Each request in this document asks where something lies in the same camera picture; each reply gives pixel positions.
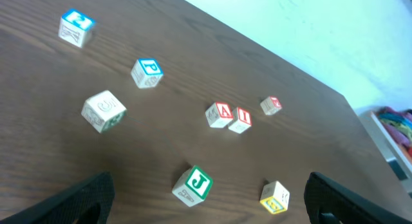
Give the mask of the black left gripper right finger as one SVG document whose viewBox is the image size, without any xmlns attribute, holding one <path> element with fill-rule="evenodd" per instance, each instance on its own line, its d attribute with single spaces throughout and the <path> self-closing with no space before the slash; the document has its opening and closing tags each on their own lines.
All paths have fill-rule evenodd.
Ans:
<svg viewBox="0 0 412 224">
<path fill-rule="evenodd" d="M 311 224 L 411 224 L 318 172 L 310 173 L 304 204 Z"/>
</svg>

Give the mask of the red letter I block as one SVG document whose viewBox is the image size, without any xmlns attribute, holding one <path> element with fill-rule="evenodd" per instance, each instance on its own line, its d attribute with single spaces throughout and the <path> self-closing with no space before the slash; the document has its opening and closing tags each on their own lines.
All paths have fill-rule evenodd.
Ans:
<svg viewBox="0 0 412 224">
<path fill-rule="evenodd" d="M 228 129 L 237 133 L 242 134 L 248 128 L 252 126 L 252 118 L 248 111 L 244 110 L 241 107 L 236 107 L 232 111 L 234 118 L 228 124 Z"/>
</svg>

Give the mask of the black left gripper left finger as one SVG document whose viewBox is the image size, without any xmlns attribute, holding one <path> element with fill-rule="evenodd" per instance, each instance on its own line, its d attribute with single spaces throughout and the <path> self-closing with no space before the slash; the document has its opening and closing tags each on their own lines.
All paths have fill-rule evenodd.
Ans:
<svg viewBox="0 0 412 224">
<path fill-rule="evenodd" d="M 115 188 L 109 172 L 96 174 L 1 220 L 7 223 L 107 223 Z"/>
</svg>

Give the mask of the blue number 2 block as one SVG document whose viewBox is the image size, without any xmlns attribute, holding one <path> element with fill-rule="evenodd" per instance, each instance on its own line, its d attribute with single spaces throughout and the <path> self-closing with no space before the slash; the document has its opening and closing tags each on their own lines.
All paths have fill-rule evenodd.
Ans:
<svg viewBox="0 0 412 224">
<path fill-rule="evenodd" d="M 83 48 L 91 39 L 96 22 L 84 13 L 71 8 L 62 15 L 58 36 L 79 47 Z"/>
</svg>

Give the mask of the red letter A block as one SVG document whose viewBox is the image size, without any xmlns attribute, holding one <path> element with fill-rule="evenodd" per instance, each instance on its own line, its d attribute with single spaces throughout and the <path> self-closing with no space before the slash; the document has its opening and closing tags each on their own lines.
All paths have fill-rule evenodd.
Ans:
<svg viewBox="0 0 412 224">
<path fill-rule="evenodd" d="M 205 112 L 211 128 L 223 128 L 234 118 L 230 106 L 224 102 L 215 102 Z"/>
</svg>

